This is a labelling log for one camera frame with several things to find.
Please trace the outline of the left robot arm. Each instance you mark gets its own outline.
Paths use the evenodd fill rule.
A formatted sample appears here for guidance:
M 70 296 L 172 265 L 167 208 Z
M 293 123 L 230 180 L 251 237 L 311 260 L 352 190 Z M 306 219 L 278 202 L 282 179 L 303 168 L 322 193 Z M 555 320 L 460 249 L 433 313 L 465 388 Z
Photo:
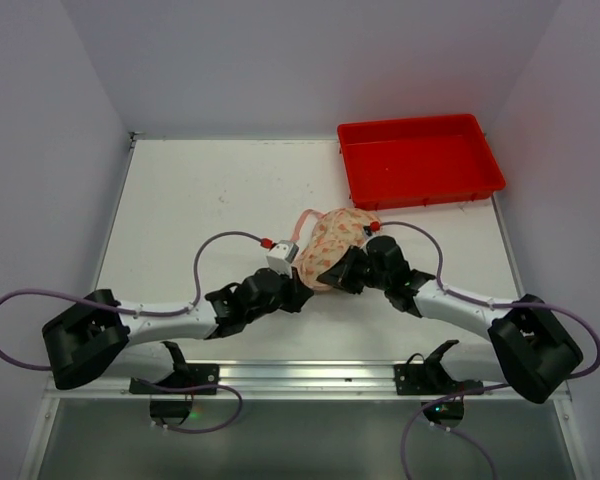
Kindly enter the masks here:
M 47 322 L 42 335 L 59 390 L 73 390 L 106 376 L 161 384 L 169 377 L 186 377 L 177 340 L 239 334 L 278 310 L 300 312 L 313 294 L 298 272 L 281 274 L 269 268 L 206 294 L 197 305 L 143 307 L 100 289 Z

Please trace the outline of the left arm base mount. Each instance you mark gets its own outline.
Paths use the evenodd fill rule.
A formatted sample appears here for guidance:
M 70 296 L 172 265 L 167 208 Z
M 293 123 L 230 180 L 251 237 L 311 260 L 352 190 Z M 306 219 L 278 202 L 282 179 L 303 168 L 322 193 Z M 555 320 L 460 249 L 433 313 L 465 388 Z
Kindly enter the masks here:
M 188 371 L 174 371 L 164 380 L 157 383 L 158 388 L 132 379 L 129 392 L 137 395 L 184 395 L 185 387 L 209 385 L 209 388 L 188 392 L 188 395 L 215 395 L 220 379 L 220 366 L 214 363 L 188 363 Z

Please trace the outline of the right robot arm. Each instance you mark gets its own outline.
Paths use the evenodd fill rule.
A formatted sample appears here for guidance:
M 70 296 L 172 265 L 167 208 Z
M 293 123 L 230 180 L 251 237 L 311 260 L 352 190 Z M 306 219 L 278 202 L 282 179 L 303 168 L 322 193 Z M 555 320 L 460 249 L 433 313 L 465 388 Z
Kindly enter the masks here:
M 398 311 L 439 320 L 485 339 L 483 345 L 448 340 L 405 376 L 427 392 L 450 394 L 506 383 L 523 398 L 540 404 L 583 360 L 575 340 L 545 303 L 526 295 L 514 305 L 492 308 L 443 291 L 434 275 L 413 269 L 389 236 L 351 247 L 319 281 L 351 294 L 364 288 L 382 291 Z

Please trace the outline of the floral mesh laundry bag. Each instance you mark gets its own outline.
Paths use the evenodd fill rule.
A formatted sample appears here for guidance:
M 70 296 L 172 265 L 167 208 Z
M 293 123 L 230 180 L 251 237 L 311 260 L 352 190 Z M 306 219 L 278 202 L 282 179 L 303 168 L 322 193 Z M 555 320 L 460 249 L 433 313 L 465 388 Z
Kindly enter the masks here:
M 306 209 L 297 220 L 291 241 L 297 243 L 306 220 L 313 216 L 316 223 L 305 248 L 296 256 L 293 266 L 302 283 L 315 292 L 332 287 L 318 281 L 341 260 L 352 246 L 361 247 L 367 239 L 365 227 L 379 229 L 380 219 L 372 212 L 357 208 L 338 208 L 327 213 Z

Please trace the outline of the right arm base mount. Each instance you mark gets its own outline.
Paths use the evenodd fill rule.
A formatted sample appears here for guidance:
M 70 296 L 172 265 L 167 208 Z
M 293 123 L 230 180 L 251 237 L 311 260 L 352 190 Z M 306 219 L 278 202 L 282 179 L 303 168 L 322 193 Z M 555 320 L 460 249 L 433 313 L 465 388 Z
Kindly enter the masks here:
M 443 355 L 432 353 L 424 358 L 412 355 L 406 362 L 393 366 L 394 384 L 399 396 L 448 395 L 484 386 L 481 381 L 454 380 L 441 364 Z

